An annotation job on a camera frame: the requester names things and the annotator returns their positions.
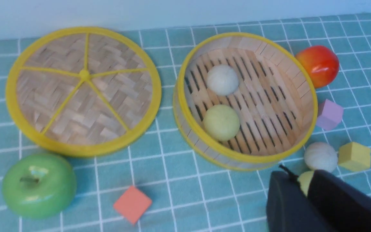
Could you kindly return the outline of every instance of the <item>toy cube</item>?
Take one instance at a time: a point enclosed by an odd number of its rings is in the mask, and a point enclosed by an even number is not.
[[[130,186],[114,203],[114,209],[134,225],[150,207],[151,202],[151,199],[143,192]]]
[[[343,118],[343,107],[326,99],[319,104],[319,111],[316,125],[330,131],[334,129]]]
[[[356,142],[349,142],[339,148],[339,166],[353,172],[370,168],[371,149]]]

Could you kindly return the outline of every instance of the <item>white wall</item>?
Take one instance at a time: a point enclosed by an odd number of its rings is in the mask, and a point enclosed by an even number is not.
[[[0,0],[0,39],[371,12],[371,0]]]

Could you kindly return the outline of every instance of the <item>steamer basket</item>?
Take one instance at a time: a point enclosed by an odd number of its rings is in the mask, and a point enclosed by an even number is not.
[[[228,64],[240,85],[228,96],[207,88],[207,72]],[[318,104],[312,82],[284,48],[252,34],[211,37],[186,57],[174,90],[173,110],[187,143],[207,160],[227,169],[259,170],[300,149],[316,123]],[[240,131],[218,142],[205,133],[202,119],[216,104],[232,107]]]
[[[119,150],[153,122],[161,82],[150,57],[124,36],[68,28],[35,41],[6,84],[13,121],[41,147],[91,157]]]

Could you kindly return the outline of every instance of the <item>red apple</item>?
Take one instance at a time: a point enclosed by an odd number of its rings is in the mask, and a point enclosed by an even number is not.
[[[309,74],[315,88],[330,84],[339,72],[336,54],[322,45],[308,47],[297,53],[296,58]]]

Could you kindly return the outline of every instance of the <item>bamboo steamer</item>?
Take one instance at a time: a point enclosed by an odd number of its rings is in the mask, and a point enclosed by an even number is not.
[[[240,84],[228,96],[207,88],[208,71],[227,64]],[[312,82],[284,48],[253,34],[215,35],[186,57],[173,96],[177,126],[187,143],[207,160],[227,169],[259,170],[300,149],[317,120]],[[229,141],[211,138],[202,125],[206,111],[225,104],[236,110],[240,130]]]

